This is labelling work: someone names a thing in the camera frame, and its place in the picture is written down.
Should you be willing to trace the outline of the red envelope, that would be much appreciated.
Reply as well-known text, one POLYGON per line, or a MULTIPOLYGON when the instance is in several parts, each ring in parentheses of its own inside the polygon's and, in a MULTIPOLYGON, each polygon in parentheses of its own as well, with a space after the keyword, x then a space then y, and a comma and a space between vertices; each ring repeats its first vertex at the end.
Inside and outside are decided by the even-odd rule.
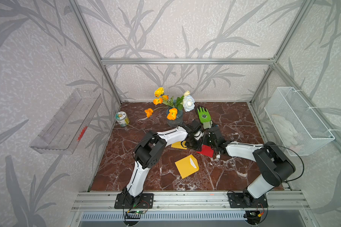
POLYGON ((201 146, 201 151, 197 151, 198 154, 207 156, 212 158, 214 155, 214 151, 212 150, 212 148, 210 146, 207 145, 202 145, 201 146))

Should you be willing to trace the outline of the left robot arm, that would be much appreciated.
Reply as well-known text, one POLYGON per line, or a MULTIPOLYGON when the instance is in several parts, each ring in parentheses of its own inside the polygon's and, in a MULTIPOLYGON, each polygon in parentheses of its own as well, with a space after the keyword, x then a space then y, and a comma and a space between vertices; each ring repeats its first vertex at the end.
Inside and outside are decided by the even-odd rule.
POLYGON ((128 185, 123 189, 123 194, 131 199, 142 194, 150 169, 159 162, 167 146, 183 142, 186 148, 199 150, 203 136, 203 125, 197 120, 168 131, 148 131, 134 149, 135 167, 128 185))

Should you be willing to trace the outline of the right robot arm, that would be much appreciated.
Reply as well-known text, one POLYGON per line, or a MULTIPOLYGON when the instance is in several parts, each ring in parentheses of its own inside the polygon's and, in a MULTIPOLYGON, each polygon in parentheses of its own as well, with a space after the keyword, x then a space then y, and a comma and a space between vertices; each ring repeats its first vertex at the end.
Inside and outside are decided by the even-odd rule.
POLYGON ((296 170, 295 165, 273 142, 265 144, 247 144, 227 141, 218 126, 205 129, 205 142, 212 150, 230 157, 239 157, 255 162, 260 175, 243 190, 245 202, 261 198, 271 189, 278 187, 296 170))

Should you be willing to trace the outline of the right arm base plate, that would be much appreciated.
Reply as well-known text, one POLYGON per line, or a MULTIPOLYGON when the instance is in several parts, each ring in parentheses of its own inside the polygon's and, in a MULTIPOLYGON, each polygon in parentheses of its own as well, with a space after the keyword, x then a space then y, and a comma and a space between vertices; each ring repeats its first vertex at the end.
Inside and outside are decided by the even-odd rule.
POLYGON ((228 191, 227 198, 230 208, 247 209, 269 207, 265 194, 256 199, 252 197, 248 192, 236 193, 234 191, 228 191))

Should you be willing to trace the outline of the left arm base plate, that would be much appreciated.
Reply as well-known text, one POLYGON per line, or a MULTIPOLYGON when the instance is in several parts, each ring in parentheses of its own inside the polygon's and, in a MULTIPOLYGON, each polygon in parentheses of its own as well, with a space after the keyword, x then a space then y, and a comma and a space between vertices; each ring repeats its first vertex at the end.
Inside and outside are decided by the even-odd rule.
POLYGON ((140 194, 136 197, 130 194, 120 193, 115 200, 115 209, 151 209, 153 207, 154 194, 140 194))

